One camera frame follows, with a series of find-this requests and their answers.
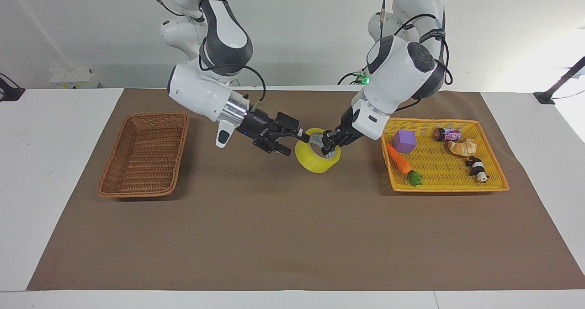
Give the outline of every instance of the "brown paper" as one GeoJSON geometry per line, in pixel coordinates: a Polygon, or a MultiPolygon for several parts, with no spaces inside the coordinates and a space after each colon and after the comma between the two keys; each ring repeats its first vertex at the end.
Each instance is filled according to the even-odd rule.
{"type": "MultiPolygon", "coordinates": [[[[251,93],[252,98],[258,92],[251,93]]],[[[353,93],[269,92],[262,109],[333,128],[353,93]]],[[[312,174],[192,114],[175,192],[98,197],[119,127],[140,112],[186,111],[164,90],[124,90],[61,215],[29,290],[547,290],[585,288],[526,172],[479,94],[439,92],[397,117],[479,120],[511,190],[391,190],[380,143],[343,147],[312,174]]],[[[295,140],[283,143],[293,147],[295,140]]]]}

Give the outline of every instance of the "white table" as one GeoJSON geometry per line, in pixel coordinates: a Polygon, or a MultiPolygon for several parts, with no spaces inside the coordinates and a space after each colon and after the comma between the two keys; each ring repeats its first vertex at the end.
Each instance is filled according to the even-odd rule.
{"type": "MultiPolygon", "coordinates": [[[[271,90],[343,90],[312,86],[271,90]]],[[[493,292],[25,292],[121,89],[28,90],[0,103],[2,308],[582,308],[585,290],[493,292]]],[[[483,94],[583,271],[585,144],[531,94],[483,94]]]]}

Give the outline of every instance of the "panda figurine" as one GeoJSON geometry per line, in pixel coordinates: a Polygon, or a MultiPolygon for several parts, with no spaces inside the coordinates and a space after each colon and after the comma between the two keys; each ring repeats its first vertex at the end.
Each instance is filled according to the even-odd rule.
{"type": "Polygon", "coordinates": [[[485,168],[481,159],[471,156],[465,161],[465,165],[472,168],[469,172],[470,176],[477,176],[479,182],[487,182],[489,175],[485,174],[485,168]]]}

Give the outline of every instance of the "orange carrot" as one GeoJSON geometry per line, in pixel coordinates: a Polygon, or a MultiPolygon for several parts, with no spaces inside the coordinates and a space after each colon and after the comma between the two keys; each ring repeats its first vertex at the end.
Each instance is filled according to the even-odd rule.
{"type": "Polygon", "coordinates": [[[422,175],[412,169],[412,166],[408,163],[406,158],[399,154],[399,152],[388,143],[386,143],[386,151],[388,151],[389,157],[399,168],[399,171],[407,176],[408,182],[410,182],[411,186],[422,185],[422,175]]]}

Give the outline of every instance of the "yellow tray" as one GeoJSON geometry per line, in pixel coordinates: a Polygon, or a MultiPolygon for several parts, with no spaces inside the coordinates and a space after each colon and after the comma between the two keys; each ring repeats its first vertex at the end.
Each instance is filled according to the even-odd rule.
{"type": "Polygon", "coordinates": [[[386,124],[382,136],[382,154],[388,168],[390,183],[395,191],[412,192],[489,192],[510,190],[508,182],[498,164],[487,138],[476,120],[460,119],[413,119],[391,118],[386,124]],[[461,130],[462,140],[474,139],[477,142],[477,154],[489,175],[486,183],[470,176],[470,168],[465,165],[465,158],[453,155],[447,148],[447,142],[435,140],[437,128],[457,128],[461,130]],[[388,159],[386,143],[392,145],[392,138],[399,129],[410,130],[416,134],[416,148],[410,154],[403,155],[412,165],[412,169],[422,174],[422,186],[410,186],[406,176],[399,172],[393,161],[388,159]]]}

